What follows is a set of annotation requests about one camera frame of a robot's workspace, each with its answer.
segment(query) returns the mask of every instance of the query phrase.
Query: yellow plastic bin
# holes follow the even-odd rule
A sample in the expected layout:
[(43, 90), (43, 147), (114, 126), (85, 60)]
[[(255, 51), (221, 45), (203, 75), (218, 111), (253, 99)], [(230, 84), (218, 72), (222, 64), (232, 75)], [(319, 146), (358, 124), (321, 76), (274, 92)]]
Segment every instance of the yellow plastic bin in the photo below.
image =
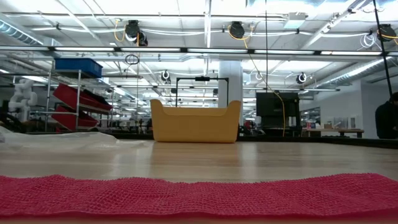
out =
[(227, 108), (163, 107), (151, 100), (154, 138), (159, 142), (234, 143), (238, 134), (240, 101)]

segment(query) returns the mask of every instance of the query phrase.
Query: pillar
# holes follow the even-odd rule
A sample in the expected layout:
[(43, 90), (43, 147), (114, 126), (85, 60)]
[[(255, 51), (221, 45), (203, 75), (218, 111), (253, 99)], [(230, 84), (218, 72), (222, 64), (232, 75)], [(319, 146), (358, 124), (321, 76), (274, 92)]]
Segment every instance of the pillar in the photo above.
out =
[[(228, 101), (239, 100), (242, 102), (239, 123), (243, 124), (243, 68), (241, 61), (225, 61), (219, 63), (218, 78), (229, 78)], [(227, 93), (227, 82), (218, 80), (218, 107), (225, 108)]]

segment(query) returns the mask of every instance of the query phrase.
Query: pink textured mat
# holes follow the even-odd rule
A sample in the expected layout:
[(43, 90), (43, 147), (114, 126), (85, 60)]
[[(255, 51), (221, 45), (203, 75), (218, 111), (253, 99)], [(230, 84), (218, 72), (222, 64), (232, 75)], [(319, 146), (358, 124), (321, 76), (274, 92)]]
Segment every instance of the pink textured mat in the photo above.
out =
[(0, 217), (375, 217), (381, 213), (398, 217), (398, 182), (378, 174), (254, 184), (0, 176)]

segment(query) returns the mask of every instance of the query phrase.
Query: plastic sheet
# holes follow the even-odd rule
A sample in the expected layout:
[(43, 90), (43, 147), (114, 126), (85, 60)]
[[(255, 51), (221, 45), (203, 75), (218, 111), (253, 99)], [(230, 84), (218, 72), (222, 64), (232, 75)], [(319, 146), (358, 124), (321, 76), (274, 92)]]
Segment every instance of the plastic sheet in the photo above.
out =
[(132, 143), (122, 142), (103, 133), (70, 133), (30, 135), (13, 133), (0, 127), (0, 150), (2, 149), (51, 149), (67, 151), (71, 149), (118, 149)]

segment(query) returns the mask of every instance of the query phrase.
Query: desk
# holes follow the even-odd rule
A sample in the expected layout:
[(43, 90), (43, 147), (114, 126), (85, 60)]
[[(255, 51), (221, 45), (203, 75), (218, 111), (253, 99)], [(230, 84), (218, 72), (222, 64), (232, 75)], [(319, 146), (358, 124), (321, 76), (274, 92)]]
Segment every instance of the desk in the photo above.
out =
[(357, 138), (362, 138), (362, 133), (364, 130), (362, 129), (307, 129), (303, 128), (302, 136), (311, 137), (311, 133), (320, 133), (320, 132), (338, 132), (340, 136), (344, 136), (345, 133), (356, 133)]

